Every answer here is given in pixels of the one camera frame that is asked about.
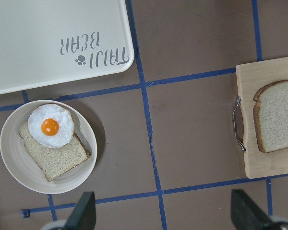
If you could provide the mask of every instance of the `fake egg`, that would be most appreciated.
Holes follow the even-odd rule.
[[[71,113],[57,104],[45,104],[35,109],[28,128],[32,137],[48,148],[60,148],[69,143],[74,133]]]

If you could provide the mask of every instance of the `brown floor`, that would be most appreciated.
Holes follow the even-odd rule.
[[[84,191],[96,195],[96,229],[234,229],[233,188],[288,218],[288,175],[247,179],[231,120],[236,65],[288,56],[288,0],[131,2],[137,62],[127,71],[24,92],[29,101],[58,99],[84,115],[99,148],[92,174],[48,196],[19,184],[0,156],[0,230],[66,219]],[[121,87],[128,85],[135,88]],[[0,131],[24,101],[23,92],[0,95]],[[49,207],[49,200],[55,211],[20,213]]]

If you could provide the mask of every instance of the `paw print logo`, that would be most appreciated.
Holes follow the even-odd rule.
[[[82,55],[79,55],[78,56],[78,59],[76,59],[76,62],[78,62],[78,65],[80,66],[80,65],[82,65],[82,64],[86,64],[86,62],[85,62],[85,57],[84,56],[82,56]]]

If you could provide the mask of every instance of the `beige plate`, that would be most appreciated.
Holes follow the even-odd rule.
[[[240,107],[244,124],[246,175],[258,178],[288,173],[288,149],[272,153],[260,152],[253,119],[255,93],[269,83],[288,79],[288,57],[238,65],[236,69],[238,94],[242,100]]]
[[[69,110],[75,122],[75,133],[92,156],[84,163],[69,170],[62,176],[47,182],[44,174],[26,151],[18,134],[19,127],[31,112],[43,104],[55,103]],[[97,143],[94,132],[86,119],[70,106],[51,100],[26,103],[16,109],[6,120],[0,136],[0,150],[5,166],[11,175],[25,187],[45,194],[59,194],[70,191],[82,184],[91,174],[97,157]]]

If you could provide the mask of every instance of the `slice of bread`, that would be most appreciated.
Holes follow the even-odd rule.
[[[72,140],[61,148],[47,148],[38,143],[29,132],[27,121],[21,125],[19,135],[24,140],[25,148],[49,182],[91,156],[75,133]]]
[[[288,80],[260,88],[253,108],[258,149],[273,152],[288,148]]]

